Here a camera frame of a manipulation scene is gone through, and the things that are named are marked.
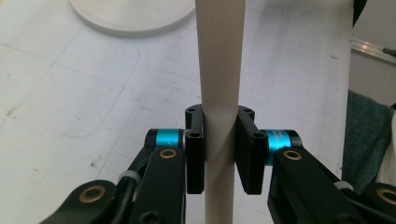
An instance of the white pole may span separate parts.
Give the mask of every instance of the white pole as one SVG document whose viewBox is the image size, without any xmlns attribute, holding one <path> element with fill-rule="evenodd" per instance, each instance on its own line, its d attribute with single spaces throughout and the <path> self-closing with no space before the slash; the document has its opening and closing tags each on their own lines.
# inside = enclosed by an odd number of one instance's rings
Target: white pole
<svg viewBox="0 0 396 224">
<path fill-rule="evenodd" d="M 205 116 L 205 223 L 233 223 L 233 149 L 245 0 L 195 0 Z"/>
</svg>

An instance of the white table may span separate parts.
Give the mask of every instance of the white table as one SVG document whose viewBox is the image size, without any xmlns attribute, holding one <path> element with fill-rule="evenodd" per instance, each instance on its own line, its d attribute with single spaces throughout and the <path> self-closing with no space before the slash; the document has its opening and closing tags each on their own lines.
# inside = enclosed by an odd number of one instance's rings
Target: white table
<svg viewBox="0 0 396 224">
<path fill-rule="evenodd" d="M 240 105 L 261 129 L 294 129 L 341 174 L 352 0 L 248 0 Z M 116 181 L 150 128 L 184 128 L 200 104 L 195 19 L 123 39 L 85 25 L 67 0 L 0 1 L 0 223 L 37 223 L 77 186 Z M 235 178 L 234 223 L 271 223 Z M 204 196 L 188 195 L 188 223 Z"/>
</svg>

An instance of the brass screw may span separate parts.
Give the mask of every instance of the brass screw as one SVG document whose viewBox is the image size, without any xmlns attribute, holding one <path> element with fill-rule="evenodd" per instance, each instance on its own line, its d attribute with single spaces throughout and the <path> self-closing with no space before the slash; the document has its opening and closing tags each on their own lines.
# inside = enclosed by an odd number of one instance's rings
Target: brass screw
<svg viewBox="0 0 396 224">
<path fill-rule="evenodd" d="M 378 189 L 376 194 L 385 202 L 396 205 L 396 192 L 391 189 Z"/>
<path fill-rule="evenodd" d="M 160 152 L 160 157 L 164 159 L 172 159 L 177 155 L 177 152 L 172 148 L 164 149 Z"/>
<path fill-rule="evenodd" d="M 300 159 L 303 158 L 303 156 L 302 156 L 300 153 L 298 153 L 298 152 L 296 152 L 296 151 L 293 151 L 293 150 L 284 151 L 284 152 L 283 152 L 283 155 L 284 155 L 286 158 L 288 158 L 288 159 L 290 159 L 290 160 L 293 160 L 293 161 L 299 161 Z"/>
<path fill-rule="evenodd" d="M 105 195 L 106 189 L 101 185 L 94 185 L 84 189 L 79 194 L 82 203 L 94 203 Z"/>
</svg>

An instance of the metal bolt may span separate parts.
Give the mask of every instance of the metal bolt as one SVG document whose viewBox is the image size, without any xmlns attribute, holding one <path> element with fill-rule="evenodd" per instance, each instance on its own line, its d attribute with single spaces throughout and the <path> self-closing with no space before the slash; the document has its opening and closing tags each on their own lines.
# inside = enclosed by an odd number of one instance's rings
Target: metal bolt
<svg viewBox="0 0 396 224">
<path fill-rule="evenodd" d="M 140 216 L 138 224 L 161 224 L 160 215 L 154 211 L 148 211 Z"/>
<path fill-rule="evenodd" d="M 105 195 L 106 189 L 101 185 L 94 185 L 84 189 L 79 194 L 79 200 L 82 203 L 94 203 Z"/>
<path fill-rule="evenodd" d="M 177 155 L 177 152 L 172 148 L 164 149 L 160 152 L 160 157 L 164 158 L 164 159 L 172 159 L 176 155 Z"/>
<path fill-rule="evenodd" d="M 378 197 L 387 203 L 396 205 L 396 191 L 392 189 L 378 189 L 376 191 Z"/>
<path fill-rule="evenodd" d="M 299 161 L 300 159 L 303 158 L 303 156 L 300 153 L 293 150 L 284 151 L 283 155 L 289 160 L 293 160 L 293 161 Z"/>
</svg>

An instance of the round white base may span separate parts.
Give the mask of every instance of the round white base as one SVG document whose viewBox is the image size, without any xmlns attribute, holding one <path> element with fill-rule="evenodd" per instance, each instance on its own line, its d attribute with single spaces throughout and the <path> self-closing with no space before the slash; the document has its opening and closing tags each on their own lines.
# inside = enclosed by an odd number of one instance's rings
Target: round white base
<svg viewBox="0 0 396 224">
<path fill-rule="evenodd" d="M 168 32 L 195 12 L 194 0 L 70 0 L 70 3 L 92 28 L 123 37 Z"/>
</svg>

